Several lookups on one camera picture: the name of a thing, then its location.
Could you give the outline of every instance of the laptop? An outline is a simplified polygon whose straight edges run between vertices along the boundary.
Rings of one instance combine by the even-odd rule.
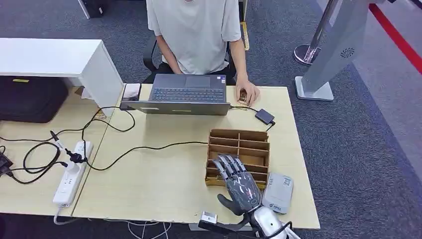
[[[227,114],[225,75],[157,74],[148,101],[122,101],[146,114]]]

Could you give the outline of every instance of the robotic hand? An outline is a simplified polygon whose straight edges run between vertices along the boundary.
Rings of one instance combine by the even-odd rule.
[[[219,155],[213,162],[220,171],[233,200],[218,194],[217,198],[221,204],[237,216],[249,213],[261,205],[261,192],[239,158],[233,159],[230,155]]]
[[[200,228],[228,234],[237,232],[247,223],[250,223],[254,231],[264,236],[261,239],[287,239],[288,236],[300,239],[288,227],[289,224],[291,226],[291,222],[282,223],[271,209],[261,205],[261,192],[252,175],[246,171],[239,158],[221,154],[213,162],[225,181],[232,199],[231,201],[224,195],[218,194],[218,200],[235,215],[243,215],[243,220],[235,225],[225,225],[217,222],[216,214],[203,212],[198,223]]]

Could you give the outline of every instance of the cardboard organizer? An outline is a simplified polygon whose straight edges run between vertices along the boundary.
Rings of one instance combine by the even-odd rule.
[[[212,129],[208,138],[205,184],[225,186],[214,163],[218,154],[238,155],[260,189],[267,185],[270,143],[267,132]]]

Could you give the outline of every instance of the power strip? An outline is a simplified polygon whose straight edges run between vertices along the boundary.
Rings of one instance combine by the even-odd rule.
[[[91,142],[87,141],[87,158],[89,159],[90,154],[93,149],[93,145]],[[84,158],[84,142],[79,141],[76,144],[74,153],[78,153],[83,156]],[[65,173],[63,174],[62,181],[57,188],[56,194],[53,198],[53,203],[59,205],[65,205],[66,207],[70,206],[75,198],[76,192],[79,187],[79,183],[84,175],[85,168],[87,163],[74,163],[74,162],[67,162],[68,167],[65,169]]]

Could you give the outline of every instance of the gray carpet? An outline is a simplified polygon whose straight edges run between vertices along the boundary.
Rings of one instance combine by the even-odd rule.
[[[89,21],[75,0],[43,2],[0,3],[0,37],[100,38],[126,82],[148,75],[141,52],[151,33],[143,2],[118,1],[105,17]],[[291,53],[310,41],[319,21],[314,0],[250,0],[247,17],[250,79],[257,85],[288,87],[314,193],[321,230],[298,234],[303,239],[422,238],[421,182],[354,66],[332,80],[333,102],[296,98],[292,80],[306,68]],[[51,217],[2,217],[7,239],[133,238],[119,223],[82,220],[59,227]],[[162,226],[148,228],[147,238],[161,231]],[[196,237],[221,238],[190,232],[186,225],[169,231],[170,239]]]

